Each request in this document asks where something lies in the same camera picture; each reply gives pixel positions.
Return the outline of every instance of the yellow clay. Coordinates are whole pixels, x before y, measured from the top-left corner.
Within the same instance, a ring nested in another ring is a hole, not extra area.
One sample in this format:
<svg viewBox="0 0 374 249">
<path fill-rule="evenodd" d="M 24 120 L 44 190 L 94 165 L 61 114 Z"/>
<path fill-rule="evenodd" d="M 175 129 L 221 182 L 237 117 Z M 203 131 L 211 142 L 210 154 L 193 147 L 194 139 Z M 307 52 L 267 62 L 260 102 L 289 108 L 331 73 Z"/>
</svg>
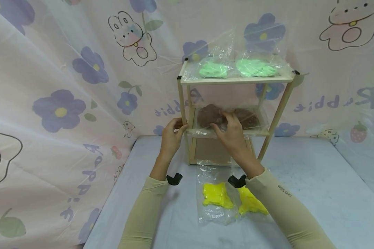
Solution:
<svg viewBox="0 0 374 249">
<path fill-rule="evenodd" d="M 238 189 L 240 192 L 240 199 L 242 205 L 239 208 L 239 213 L 244 215 L 248 211 L 250 212 L 261 212 L 264 215 L 268 215 L 269 212 L 264 207 L 264 205 L 256 199 L 256 197 L 247 189 L 245 186 Z"/>
<path fill-rule="evenodd" d="M 213 204 L 224 207 L 226 209 L 233 208 L 233 203 L 227 195 L 225 183 L 219 183 L 216 185 L 205 183 L 203 194 L 205 197 L 203 205 L 205 206 L 207 206 L 208 204 Z"/>
</svg>

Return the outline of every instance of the beige arm sleeve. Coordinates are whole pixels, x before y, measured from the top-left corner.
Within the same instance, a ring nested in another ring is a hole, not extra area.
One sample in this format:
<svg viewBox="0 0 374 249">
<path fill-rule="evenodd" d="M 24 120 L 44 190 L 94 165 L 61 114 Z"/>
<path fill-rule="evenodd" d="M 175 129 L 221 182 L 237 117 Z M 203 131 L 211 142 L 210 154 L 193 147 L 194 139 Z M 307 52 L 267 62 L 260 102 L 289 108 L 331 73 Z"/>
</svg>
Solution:
<svg viewBox="0 0 374 249">
<path fill-rule="evenodd" d="M 118 249 L 150 249 L 167 181 L 148 177 L 127 218 Z"/>
<path fill-rule="evenodd" d="M 309 210 L 268 170 L 246 180 L 294 249 L 336 249 Z"/>
</svg>

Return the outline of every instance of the purple flower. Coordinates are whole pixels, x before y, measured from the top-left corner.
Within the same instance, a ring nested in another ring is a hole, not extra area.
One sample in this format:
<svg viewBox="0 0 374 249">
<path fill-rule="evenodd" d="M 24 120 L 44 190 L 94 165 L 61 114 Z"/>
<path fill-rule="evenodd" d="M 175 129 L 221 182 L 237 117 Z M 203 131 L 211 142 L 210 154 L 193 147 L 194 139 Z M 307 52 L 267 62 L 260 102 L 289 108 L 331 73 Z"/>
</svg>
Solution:
<svg viewBox="0 0 374 249">
<path fill-rule="evenodd" d="M 203 40 L 199 40 L 196 43 L 189 41 L 183 45 L 183 51 L 183 60 L 188 58 L 189 60 L 199 61 L 208 57 L 208 44 Z"/>
<path fill-rule="evenodd" d="M 276 137 L 292 137 L 299 131 L 301 127 L 299 125 L 292 126 L 290 123 L 280 124 L 274 131 Z"/>
<path fill-rule="evenodd" d="M 94 209 L 90 213 L 90 217 L 88 221 L 82 226 L 79 232 L 79 243 L 83 244 L 87 241 L 87 237 L 90 235 L 90 232 L 93 229 L 94 223 L 96 222 L 98 215 L 100 214 L 100 210 L 98 208 Z"/>
<path fill-rule="evenodd" d="M 118 107 L 126 115 L 130 115 L 137 108 L 137 97 L 128 92 L 122 92 L 121 99 L 118 101 Z"/>
<path fill-rule="evenodd" d="M 276 44 L 284 38 L 286 27 L 276 23 L 276 17 L 266 13 L 257 24 L 248 24 L 244 31 L 248 52 L 273 52 Z"/>
<path fill-rule="evenodd" d="M 255 93 L 256 96 L 260 96 L 263 90 L 264 84 L 256 84 Z M 264 96 L 267 100 L 275 100 L 284 91 L 284 84 L 282 83 L 270 83 L 267 84 L 266 94 Z"/>
<path fill-rule="evenodd" d="M 42 118 L 42 126 L 48 132 L 58 132 L 61 128 L 73 129 L 79 122 L 79 115 L 86 109 L 83 100 L 75 100 L 68 90 L 58 90 L 50 97 L 33 103 L 32 110 Z"/>
<path fill-rule="evenodd" d="M 153 13 L 157 9 L 155 0 L 130 0 L 130 4 L 137 13 L 142 13 L 145 10 L 149 13 Z"/>
<path fill-rule="evenodd" d="M 35 20 L 35 11 L 27 0 L 0 0 L 0 14 L 23 35 L 23 26 L 30 25 Z"/>
<path fill-rule="evenodd" d="M 162 136 L 162 130 L 164 129 L 163 126 L 155 126 L 155 130 L 153 130 L 153 133 L 158 136 Z"/>
<path fill-rule="evenodd" d="M 104 62 L 98 53 L 93 53 L 90 47 L 84 47 L 80 53 L 82 58 L 72 61 L 72 66 L 83 79 L 90 84 L 108 82 L 108 73 L 104 70 Z"/>
</svg>

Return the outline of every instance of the black clip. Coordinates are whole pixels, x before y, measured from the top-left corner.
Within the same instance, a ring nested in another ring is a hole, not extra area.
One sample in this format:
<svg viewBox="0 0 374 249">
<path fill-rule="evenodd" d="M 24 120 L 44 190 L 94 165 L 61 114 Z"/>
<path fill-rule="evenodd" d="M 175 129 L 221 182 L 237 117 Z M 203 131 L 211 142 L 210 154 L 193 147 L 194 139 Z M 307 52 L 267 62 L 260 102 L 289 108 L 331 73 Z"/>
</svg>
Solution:
<svg viewBox="0 0 374 249">
<path fill-rule="evenodd" d="M 171 177 L 169 175 L 166 176 L 166 180 L 172 186 L 179 185 L 179 183 L 180 183 L 180 181 L 181 181 L 182 178 L 183 178 L 183 176 L 180 175 L 179 173 L 176 173 L 176 175 L 174 177 Z"/>
<path fill-rule="evenodd" d="M 242 175 L 240 179 L 237 179 L 235 176 L 230 176 L 228 182 L 235 188 L 242 188 L 245 186 L 246 175 Z"/>
</svg>

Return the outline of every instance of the green clay in plastic bag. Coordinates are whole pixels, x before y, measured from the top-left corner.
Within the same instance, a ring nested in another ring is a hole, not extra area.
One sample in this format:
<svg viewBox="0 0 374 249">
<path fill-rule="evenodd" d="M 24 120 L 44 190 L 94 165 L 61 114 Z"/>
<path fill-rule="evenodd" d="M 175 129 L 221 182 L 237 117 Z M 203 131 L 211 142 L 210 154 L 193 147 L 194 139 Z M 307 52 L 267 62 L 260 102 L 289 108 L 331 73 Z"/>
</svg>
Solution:
<svg viewBox="0 0 374 249">
<path fill-rule="evenodd" d="M 241 59 L 236 64 L 243 77 L 271 77 L 277 74 L 276 68 L 261 60 Z"/>
<path fill-rule="evenodd" d="M 203 78 L 227 78 L 229 67 L 212 61 L 205 62 L 199 70 L 199 75 Z"/>
</svg>

